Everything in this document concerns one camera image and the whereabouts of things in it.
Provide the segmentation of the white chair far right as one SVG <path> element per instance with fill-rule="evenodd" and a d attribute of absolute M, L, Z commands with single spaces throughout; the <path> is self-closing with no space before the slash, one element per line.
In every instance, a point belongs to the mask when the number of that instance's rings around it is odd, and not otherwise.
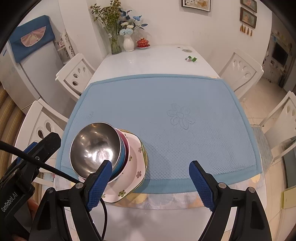
<path fill-rule="evenodd" d="M 224 79 L 240 102 L 245 99 L 247 93 L 254 87 L 264 71 L 262 66 L 247 53 L 235 49 L 219 76 Z"/>

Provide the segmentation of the small framed picture upper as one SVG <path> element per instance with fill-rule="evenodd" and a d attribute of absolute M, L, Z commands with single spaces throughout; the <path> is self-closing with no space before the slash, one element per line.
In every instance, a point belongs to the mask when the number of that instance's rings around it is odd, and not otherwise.
<path fill-rule="evenodd" d="M 255 0 L 241 0 L 240 3 L 251 11 L 257 13 L 257 2 Z"/>

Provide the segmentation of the blue steel bowl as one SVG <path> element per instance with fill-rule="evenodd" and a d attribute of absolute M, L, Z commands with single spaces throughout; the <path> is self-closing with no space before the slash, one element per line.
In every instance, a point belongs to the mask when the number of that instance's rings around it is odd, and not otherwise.
<path fill-rule="evenodd" d="M 121 149 L 120 149 L 120 155 L 117 164 L 115 167 L 112 168 L 112 174 L 111 178 L 109 179 L 109 182 L 114 180 L 120 173 L 120 171 L 123 168 L 124 162 L 125 162 L 125 154 L 126 154 L 126 147 L 124 143 L 121 143 Z"/>

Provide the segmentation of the small framed picture lower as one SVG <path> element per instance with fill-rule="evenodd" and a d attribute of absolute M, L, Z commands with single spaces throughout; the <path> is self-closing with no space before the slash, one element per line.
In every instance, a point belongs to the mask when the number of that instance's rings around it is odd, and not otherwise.
<path fill-rule="evenodd" d="M 256 23 L 257 23 L 257 16 L 252 14 L 247 9 L 241 7 L 240 8 L 240 21 L 255 29 Z"/>

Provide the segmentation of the white vase with blue flowers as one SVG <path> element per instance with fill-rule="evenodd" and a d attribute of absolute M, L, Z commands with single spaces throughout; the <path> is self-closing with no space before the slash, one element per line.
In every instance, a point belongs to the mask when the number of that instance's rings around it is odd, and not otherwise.
<path fill-rule="evenodd" d="M 123 37 L 123 48 L 126 52 L 132 52 L 135 48 L 132 34 L 148 25 L 143 22 L 142 15 L 132 16 L 132 10 L 119 9 L 118 33 Z"/>

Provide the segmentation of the pink polka dot bowl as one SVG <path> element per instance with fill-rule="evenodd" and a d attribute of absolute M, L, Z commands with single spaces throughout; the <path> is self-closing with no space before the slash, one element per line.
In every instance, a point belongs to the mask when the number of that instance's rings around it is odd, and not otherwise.
<path fill-rule="evenodd" d="M 116 129 L 107 123 L 85 126 L 74 138 L 70 148 L 70 163 L 75 173 L 87 178 L 96 172 L 103 161 L 118 162 L 122 140 Z"/>

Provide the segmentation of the red steel bowl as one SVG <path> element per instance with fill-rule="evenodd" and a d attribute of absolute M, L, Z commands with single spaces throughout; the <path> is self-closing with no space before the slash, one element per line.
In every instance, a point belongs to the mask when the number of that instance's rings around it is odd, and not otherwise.
<path fill-rule="evenodd" d="M 127 138 L 127 136 L 126 136 L 126 133 L 124 133 L 122 130 L 117 129 L 117 128 L 116 128 L 116 131 L 117 131 L 118 135 L 120 136 L 122 142 L 125 144 L 125 147 L 126 147 L 125 162 L 124 162 L 123 168 L 122 168 L 122 170 L 120 171 L 119 175 L 118 175 L 114 180 L 112 180 L 112 181 L 110 181 L 110 182 L 108 182 L 108 183 L 111 183 L 111 182 L 113 182 L 113 181 L 115 181 L 116 179 L 119 178 L 119 176 L 120 176 L 120 175 L 123 173 L 123 171 L 125 170 L 126 165 L 127 165 L 127 163 L 128 163 L 128 160 L 129 160 L 129 158 L 130 158 L 130 143 L 129 143 L 129 141 L 128 141 L 128 138 Z"/>

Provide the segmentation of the large floral square plate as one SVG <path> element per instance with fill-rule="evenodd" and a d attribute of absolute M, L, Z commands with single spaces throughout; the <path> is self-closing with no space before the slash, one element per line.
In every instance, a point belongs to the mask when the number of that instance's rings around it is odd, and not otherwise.
<path fill-rule="evenodd" d="M 130 144 L 130 158 L 126 165 L 125 173 L 127 175 L 128 187 L 126 189 L 127 196 L 142 185 L 148 167 L 148 156 L 144 148 L 144 144 L 133 133 L 124 130 Z"/>

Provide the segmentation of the white refrigerator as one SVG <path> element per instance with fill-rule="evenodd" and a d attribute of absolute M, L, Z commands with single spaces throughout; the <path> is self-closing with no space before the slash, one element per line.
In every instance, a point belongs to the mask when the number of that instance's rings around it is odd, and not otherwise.
<path fill-rule="evenodd" d="M 7 42 L 1 52 L 1 84 L 23 113 L 28 112 L 34 101 L 43 99 L 54 110 L 66 115 L 71 100 L 55 80 L 62 67 L 52 41 L 20 63 L 16 63 Z"/>

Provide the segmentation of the blue fridge cover cloth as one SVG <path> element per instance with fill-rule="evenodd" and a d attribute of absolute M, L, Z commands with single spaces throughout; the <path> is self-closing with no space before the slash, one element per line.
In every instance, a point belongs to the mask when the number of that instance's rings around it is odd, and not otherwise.
<path fill-rule="evenodd" d="M 16 63 L 55 40 L 49 16 L 42 15 L 19 27 L 9 38 Z"/>

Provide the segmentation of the blue quilted table mat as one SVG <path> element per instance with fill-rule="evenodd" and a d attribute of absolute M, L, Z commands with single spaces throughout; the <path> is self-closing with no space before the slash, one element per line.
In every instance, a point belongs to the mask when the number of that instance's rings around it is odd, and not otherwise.
<path fill-rule="evenodd" d="M 70 148 L 91 123 L 127 130 L 142 142 L 148 168 L 139 193 L 195 191 L 196 160 L 218 182 L 234 184 L 262 172 L 253 129 L 229 85 L 194 75 L 133 75 L 91 83 L 62 135 L 56 167 L 72 177 Z"/>

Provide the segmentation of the small framed picture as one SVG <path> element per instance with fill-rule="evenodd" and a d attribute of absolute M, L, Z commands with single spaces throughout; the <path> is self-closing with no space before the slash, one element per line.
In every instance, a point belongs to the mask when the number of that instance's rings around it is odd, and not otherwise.
<path fill-rule="evenodd" d="M 257 13 L 257 2 L 255 0 L 241 0 L 240 3 L 251 11 Z"/>
<path fill-rule="evenodd" d="M 256 23 L 257 23 L 257 16 L 252 14 L 247 9 L 241 7 L 240 8 L 240 21 L 255 29 Z"/>

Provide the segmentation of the white chair far left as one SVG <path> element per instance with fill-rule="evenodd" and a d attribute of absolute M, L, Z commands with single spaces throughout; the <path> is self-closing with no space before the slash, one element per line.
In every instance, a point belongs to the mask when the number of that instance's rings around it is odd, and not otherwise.
<path fill-rule="evenodd" d="M 56 74 L 55 80 L 77 102 L 94 73 L 92 65 L 78 53 Z"/>

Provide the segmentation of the red lidded tea cup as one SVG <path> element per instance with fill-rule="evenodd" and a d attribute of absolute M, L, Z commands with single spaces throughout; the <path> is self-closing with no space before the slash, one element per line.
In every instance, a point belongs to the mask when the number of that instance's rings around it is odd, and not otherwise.
<path fill-rule="evenodd" d="M 137 41 L 137 48 L 139 49 L 145 49 L 145 48 L 148 48 L 149 46 L 150 46 L 149 40 L 145 38 L 141 38 Z"/>

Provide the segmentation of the white chair near right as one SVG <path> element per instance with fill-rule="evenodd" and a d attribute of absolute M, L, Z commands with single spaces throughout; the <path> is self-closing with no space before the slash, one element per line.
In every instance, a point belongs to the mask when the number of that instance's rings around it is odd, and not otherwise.
<path fill-rule="evenodd" d="M 264 132 L 263 126 L 272 118 L 272 116 L 281 111 L 273 125 Z M 295 148 L 295 94 L 289 91 L 282 101 L 264 118 L 260 124 L 252 125 L 255 139 L 259 148 L 260 159 L 263 173 L 266 173 L 271 164 L 282 158 L 288 152 Z M 272 155 L 271 150 L 277 146 L 284 146 L 289 143 L 290 146 L 278 154 Z"/>

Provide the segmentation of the small floral square plate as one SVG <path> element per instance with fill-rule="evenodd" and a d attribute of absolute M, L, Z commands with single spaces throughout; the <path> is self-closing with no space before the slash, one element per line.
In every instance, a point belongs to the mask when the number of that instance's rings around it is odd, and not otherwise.
<path fill-rule="evenodd" d="M 130 146 L 129 160 L 119 177 L 110 182 L 102 199 L 106 203 L 116 203 L 135 191 L 144 181 L 148 158 L 140 139 L 131 132 L 122 130 Z"/>

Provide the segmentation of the green white candy wrapper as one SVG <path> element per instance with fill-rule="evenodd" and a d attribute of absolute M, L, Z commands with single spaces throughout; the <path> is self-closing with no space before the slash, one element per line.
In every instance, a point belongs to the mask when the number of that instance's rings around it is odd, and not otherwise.
<path fill-rule="evenodd" d="M 196 62 L 197 58 L 196 57 L 192 57 L 192 56 L 188 56 L 187 58 L 185 58 L 186 61 L 188 62 Z"/>

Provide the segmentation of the green glass vase with stems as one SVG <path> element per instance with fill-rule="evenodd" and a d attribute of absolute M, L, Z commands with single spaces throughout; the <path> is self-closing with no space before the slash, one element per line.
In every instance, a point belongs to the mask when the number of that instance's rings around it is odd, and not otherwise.
<path fill-rule="evenodd" d="M 94 16 L 94 21 L 100 21 L 107 32 L 111 53 L 113 55 L 121 53 L 122 51 L 118 40 L 120 8 L 120 1 L 110 1 L 110 5 L 103 8 L 97 4 L 90 6 L 91 13 Z"/>

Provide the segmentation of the large framed flower picture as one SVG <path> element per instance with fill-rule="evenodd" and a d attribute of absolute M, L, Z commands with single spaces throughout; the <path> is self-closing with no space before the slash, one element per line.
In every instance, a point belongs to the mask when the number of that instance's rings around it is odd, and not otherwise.
<path fill-rule="evenodd" d="M 210 12 L 211 11 L 211 1 L 210 0 L 182 0 L 182 7 L 198 9 L 201 11 Z"/>

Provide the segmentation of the orange hanging wall ornaments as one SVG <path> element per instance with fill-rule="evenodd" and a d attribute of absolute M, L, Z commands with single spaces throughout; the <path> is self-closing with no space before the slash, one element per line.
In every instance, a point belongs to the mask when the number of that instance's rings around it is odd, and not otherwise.
<path fill-rule="evenodd" d="M 240 26 L 240 32 L 242 32 L 250 37 L 252 37 L 252 33 L 253 33 L 252 29 L 250 29 L 249 27 L 246 27 L 244 25 Z"/>

